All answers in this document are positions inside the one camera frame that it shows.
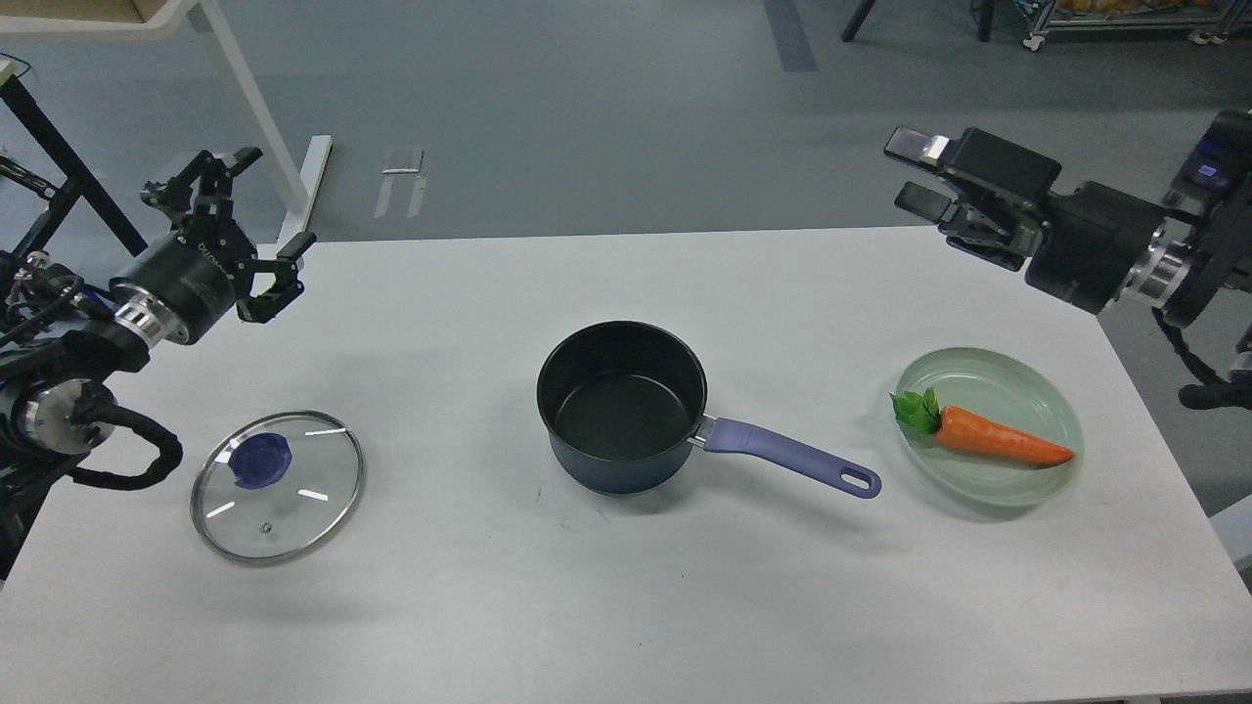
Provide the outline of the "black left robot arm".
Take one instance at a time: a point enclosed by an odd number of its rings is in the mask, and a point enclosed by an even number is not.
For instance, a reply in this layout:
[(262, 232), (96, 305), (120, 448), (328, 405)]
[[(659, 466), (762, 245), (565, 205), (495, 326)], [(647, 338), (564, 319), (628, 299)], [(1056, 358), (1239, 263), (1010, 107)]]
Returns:
[(182, 463), (179, 438), (128, 410), (106, 387), (135, 375), (162, 342), (192, 346), (228, 313), (268, 324), (304, 291), (300, 257), (310, 232), (265, 259), (234, 217), (233, 184), (262, 152), (200, 152), (180, 172), (141, 190), (168, 236), (104, 288), (48, 254), (3, 253), (3, 571), (13, 571), (28, 530), (63, 479), (139, 491)]

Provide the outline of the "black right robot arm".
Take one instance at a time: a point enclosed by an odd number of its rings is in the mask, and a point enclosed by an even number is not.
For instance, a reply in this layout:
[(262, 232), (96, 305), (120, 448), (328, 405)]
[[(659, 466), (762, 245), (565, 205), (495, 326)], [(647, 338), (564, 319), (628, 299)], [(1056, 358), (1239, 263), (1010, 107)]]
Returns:
[(1092, 314), (1139, 299), (1193, 375), (1181, 405), (1248, 410), (1249, 334), (1224, 375), (1184, 342), (1218, 292), (1249, 291), (1248, 110), (1213, 116), (1157, 203), (1092, 180), (1062, 195), (1058, 162), (978, 128), (949, 138), (899, 127), (881, 152), (945, 184), (939, 193), (909, 182), (895, 205), (948, 246)]

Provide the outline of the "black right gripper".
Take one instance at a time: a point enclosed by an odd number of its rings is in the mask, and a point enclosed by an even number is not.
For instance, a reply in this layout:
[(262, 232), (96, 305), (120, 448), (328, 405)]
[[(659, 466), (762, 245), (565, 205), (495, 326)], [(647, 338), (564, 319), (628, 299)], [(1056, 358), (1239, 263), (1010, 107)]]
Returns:
[(894, 200), (947, 246), (1012, 272), (1030, 259), (1027, 286), (1090, 314), (1118, 297), (1164, 222), (1163, 205), (1092, 180), (1050, 197), (1060, 163), (979, 128), (952, 138), (898, 127), (881, 154), (952, 189), (906, 182)]

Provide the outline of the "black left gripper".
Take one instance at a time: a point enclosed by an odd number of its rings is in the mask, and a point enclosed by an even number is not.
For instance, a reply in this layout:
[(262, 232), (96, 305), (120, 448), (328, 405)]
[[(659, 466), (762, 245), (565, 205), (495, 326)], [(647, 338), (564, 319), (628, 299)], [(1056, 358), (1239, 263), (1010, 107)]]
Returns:
[[(140, 200), (167, 217), (170, 236), (109, 281), (118, 324), (148, 346), (192, 346), (233, 307), (245, 324), (268, 324), (304, 292), (300, 258), (316, 233), (295, 233), (274, 258), (260, 259), (234, 218), (234, 180), (260, 157), (257, 147), (224, 157), (197, 152), (175, 175), (144, 184)], [(255, 276), (273, 282), (250, 294)]]

